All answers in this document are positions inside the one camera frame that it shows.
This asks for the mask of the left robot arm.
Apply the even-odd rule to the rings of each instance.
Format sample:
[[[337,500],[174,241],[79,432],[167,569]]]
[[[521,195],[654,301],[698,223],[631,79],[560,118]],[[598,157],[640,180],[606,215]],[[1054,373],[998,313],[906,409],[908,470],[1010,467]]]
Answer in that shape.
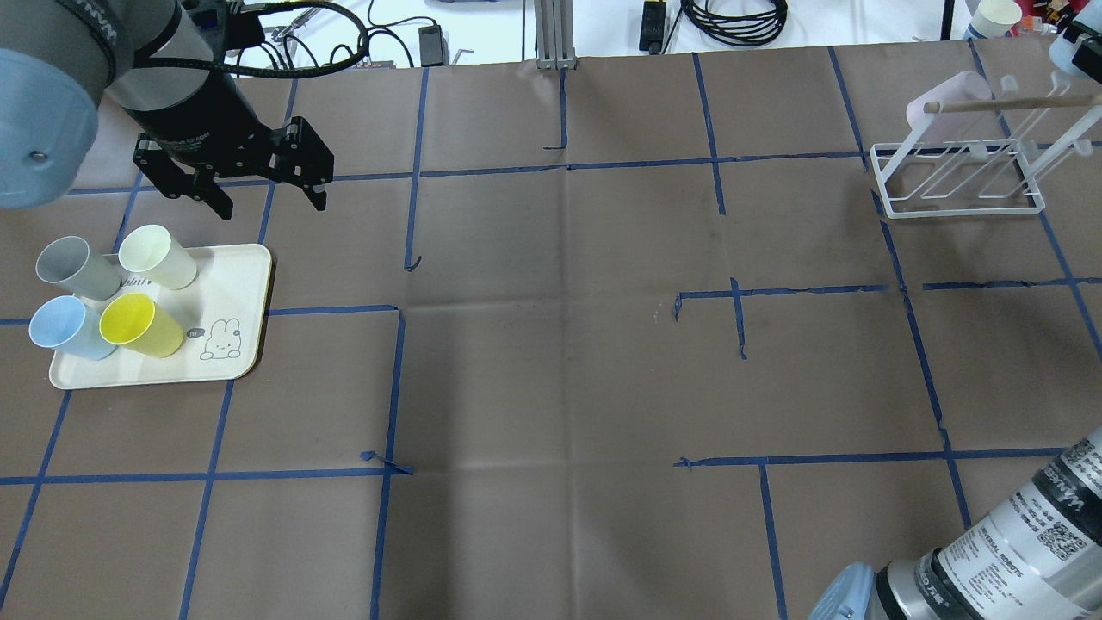
[[[237,76],[315,78],[310,68],[226,62],[263,43],[263,17],[345,9],[326,1],[4,1],[3,207],[37,208],[71,191],[109,98],[140,127],[133,163],[166,199],[206,204],[222,219],[233,199],[220,180],[262,177],[298,187],[326,208],[335,157],[306,119],[264,126]]]

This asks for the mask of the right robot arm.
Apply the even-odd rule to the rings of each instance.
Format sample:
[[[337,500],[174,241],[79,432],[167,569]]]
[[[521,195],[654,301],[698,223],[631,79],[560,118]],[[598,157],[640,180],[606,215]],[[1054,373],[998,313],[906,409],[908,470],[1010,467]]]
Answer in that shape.
[[[1020,97],[1006,76],[994,93],[961,73],[909,104],[910,133],[869,146],[873,174],[890,219],[952,217],[964,209],[909,209],[897,202],[951,199],[966,188],[977,215],[1009,214],[1020,196],[1042,213],[1039,181],[1071,154],[1090,156],[1085,130],[1099,121],[1096,97],[1069,95],[1074,76],[1099,81],[1099,3],[1060,28],[1049,56],[1050,91]],[[888,184],[905,164],[932,172],[901,197]],[[812,619],[1089,619],[1099,614],[1099,431],[1077,440],[1030,481],[946,547],[879,570],[853,562],[810,612]]]

